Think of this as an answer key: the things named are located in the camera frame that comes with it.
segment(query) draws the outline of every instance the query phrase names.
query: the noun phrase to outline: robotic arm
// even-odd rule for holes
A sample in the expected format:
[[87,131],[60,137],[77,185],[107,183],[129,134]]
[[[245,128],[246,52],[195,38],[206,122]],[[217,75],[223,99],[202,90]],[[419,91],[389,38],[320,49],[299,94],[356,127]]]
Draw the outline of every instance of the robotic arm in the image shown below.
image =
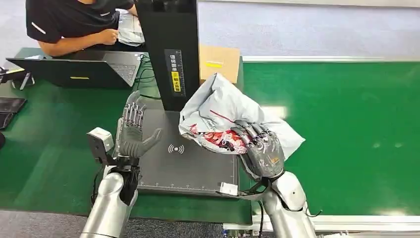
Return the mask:
[[161,137],[161,129],[143,141],[143,116],[146,105],[140,102],[140,92],[132,93],[118,120],[113,156],[112,135],[96,128],[88,133],[94,157],[105,165],[104,178],[80,238],[120,238],[137,200],[139,159]]
[[[284,170],[284,154],[277,136],[263,125],[235,122],[236,132],[248,147],[240,155],[247,174],[258,183],[238,198],[262,200],[276,238],[315,238],[306,214],[306,195],[296,176]],[[265,186],[261,193],[257,189]]]
[[[113,156],[109,132],[96,128],[88,133],[94,157],[106,165],[98,196],[89,214],[80,238],[120,238],[131,209],[137,200],[140,174],[139,160],[161,137],[156,129],[143,141],[143,116],[146,106],[140,102],[140,93],[132,93],[118,120]],[[284,170],[284,154],[277,136],[263,125],[242,120],[232,130],[240,135],[248,152],[240,155],[247,174],[258,183],[239,192],[235,198],[262,200],[277,238],[315,238],[315,232],[306,214],[306,195],[293,173]],[[257,192],[264,186],[263,192]]]

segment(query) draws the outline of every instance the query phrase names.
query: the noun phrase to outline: person's hand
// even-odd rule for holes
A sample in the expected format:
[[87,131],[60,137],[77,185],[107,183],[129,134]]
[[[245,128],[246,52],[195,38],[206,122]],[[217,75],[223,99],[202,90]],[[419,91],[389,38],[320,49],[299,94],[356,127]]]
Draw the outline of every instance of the person's hand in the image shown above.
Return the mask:
[[98,43],[104,45],[113,45],[118,39],[118,31],[114,29],[105,29],[97,33]]
[[235,121],[231,130],[238,134],[247,153],[239,155],[245,170],[253,179],[273,178],[283,173],[284,153],[277,135],[262,124]]
[[162,129],[158,128],[143,140],[143,117],[146,105],[141,103],[139,91],[130,94],[125,104],[122,117],[118,120],[116,152],[121,156],[140,158],[161,138]]

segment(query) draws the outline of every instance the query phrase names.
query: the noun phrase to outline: black t-shirt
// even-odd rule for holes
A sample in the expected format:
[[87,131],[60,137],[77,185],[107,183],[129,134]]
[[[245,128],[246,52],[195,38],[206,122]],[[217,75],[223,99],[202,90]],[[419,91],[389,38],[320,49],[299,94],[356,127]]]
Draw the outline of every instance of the black t-shirt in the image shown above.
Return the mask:
[[26,0],[26,29],[32,39],[57,43],[62,37],[82,37],[117,29],[119,12],[128,10],[132,0],[97,0],[84,4],[78,0]]

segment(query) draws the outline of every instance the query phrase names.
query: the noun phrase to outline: wireless charging symbol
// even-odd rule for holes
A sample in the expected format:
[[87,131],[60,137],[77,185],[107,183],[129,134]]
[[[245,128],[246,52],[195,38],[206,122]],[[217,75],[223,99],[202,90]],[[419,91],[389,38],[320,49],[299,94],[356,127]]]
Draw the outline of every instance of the wireless charging symbol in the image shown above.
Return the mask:
[[183,145],[181,145],[181,146],[179,146],[179,147],[175,147],[175,146],[173,146],[172,144],[170,144],[169,145],[169,147],[168,147],[168,152],[169,153],[172,153],[172,152],[178,152],[178,153],[180,153],[180,154],[182,154],[182,153],[184,153],[184,146]]

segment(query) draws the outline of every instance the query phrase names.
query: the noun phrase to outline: cardboard box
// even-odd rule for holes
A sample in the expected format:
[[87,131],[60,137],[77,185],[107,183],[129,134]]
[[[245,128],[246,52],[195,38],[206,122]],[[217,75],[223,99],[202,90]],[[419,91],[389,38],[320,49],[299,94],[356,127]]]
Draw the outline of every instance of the cardboard box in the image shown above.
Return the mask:
[[200,84],[214,73],[221,73],[235,85],[238,83],[239,49],[200,45],[199,54]]

